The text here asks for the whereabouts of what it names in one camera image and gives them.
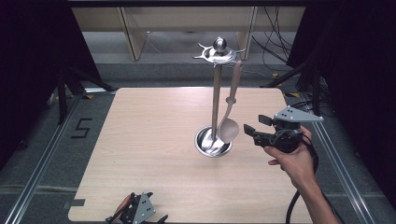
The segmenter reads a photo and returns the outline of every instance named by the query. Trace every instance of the stand top knob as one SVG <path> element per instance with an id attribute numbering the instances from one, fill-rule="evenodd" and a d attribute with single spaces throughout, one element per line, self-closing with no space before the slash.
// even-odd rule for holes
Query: stand top knob
<path id="1" fill-rule="evenodd" d="M 213 49 L 216 50 L 216 53 L 222 53 L 226 48 L 227 42 L 221 37 L 218 37 L 213 43 Z"/>

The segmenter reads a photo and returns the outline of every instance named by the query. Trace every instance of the metal rail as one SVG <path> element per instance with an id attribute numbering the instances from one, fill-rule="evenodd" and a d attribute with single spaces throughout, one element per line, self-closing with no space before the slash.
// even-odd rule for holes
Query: metal rail
<path id="1" fill-rule="evenodd" d="M 81 95 L 75 95 L 74 99 L 72 100 L 68 108 L 69 113 L 67 114 L 64 122 L 59 124 L 58 127 L 56 128 L 54 134 L 49 140 L 49 144 L 47 145 L 45 151 L 43 152 L 43 155 L 40 158 L 40 161 L 38 162 L 37 166 L 35 167 L 35 170 L 33 171 L 26 185 L 24 186 L 20 197 L 15 202 L 14 206 L 11 208 L 7 217 L 7 221 L 6 221 L 7 224 L 11 224 L 11 223 L 17 224 L 21 222 L 21 219 L 27 209 L 27 206 L 32 200 L 35 194 L 35 190 L 50 164 L 50 161 L 56 151 L 56 148 L 64 134 L 64 130 L 67 127 L 69 120 L 75 108 L 77 107 L 80 99 L 81 99 Z"/>
<path id="2" fill-rule="evenodd" d="M 309 100 L 306 93 L 302 92 L 300 95 L 302 101 Z M 359 192 L 351 176 L 349 175 L 347 168 L 345 167 L 343 161 L 338 155 L 338 152 L 335 149 L 334 144 L 332 143 L 330 136 L 327 134 L 323 124 L 321 122 L 314 122 L 313 125 L 315 131 L 318 133 L 319 140 L 324 146 L 325 151 L 332 163 L 332 166 L 334 167 L 334 170 L 337 173 L 338 178 L 340 179 L 341 185 L 344 187 L 346 195 L 349 198 L 353 208 L 355 209 L 359 220 L 361 221 L 361 223 L 376 223 L 373 215 L 369 211 L 366 201 L 364 201 L 361 193 Z"/>

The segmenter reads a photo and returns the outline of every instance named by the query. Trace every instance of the stand base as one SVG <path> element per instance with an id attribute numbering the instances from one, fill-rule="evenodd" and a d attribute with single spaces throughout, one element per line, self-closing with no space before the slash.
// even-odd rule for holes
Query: stand base
<path id="1" fill-rule="evenodd" d="M 207 157 L 221 157 L 227 154 L 233 143 L 225 144 L 219 137 L 212 139 L 212 127 L 204 127 L 195 135 L 195 147 Z"/>

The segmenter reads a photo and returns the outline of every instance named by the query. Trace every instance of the wrist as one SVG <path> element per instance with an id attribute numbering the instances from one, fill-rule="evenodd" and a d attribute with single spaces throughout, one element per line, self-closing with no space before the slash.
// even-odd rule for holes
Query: wrist
<path id="1" fill-rule="evenodd" d="M 321 190 L 318 185 L 318 182 L 315 178 L 307 178 L 304 181 L 301 181 L 299 184 L 296 184 L 295 187 L 300 192 L 302 197 L 312 198 L 314 195 L 318 195 Z"/>

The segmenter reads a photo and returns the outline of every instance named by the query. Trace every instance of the spoon bowl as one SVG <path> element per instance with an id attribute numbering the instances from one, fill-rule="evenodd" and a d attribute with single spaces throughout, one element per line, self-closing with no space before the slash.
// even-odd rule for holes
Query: spoon bowl
<path id="1" fill-rule="evenodd" d="M 219 138 L 225 144 L 231 143 L 239 134 L 239 125 L 233 119 L 225 119 L 219 126 Z"/>

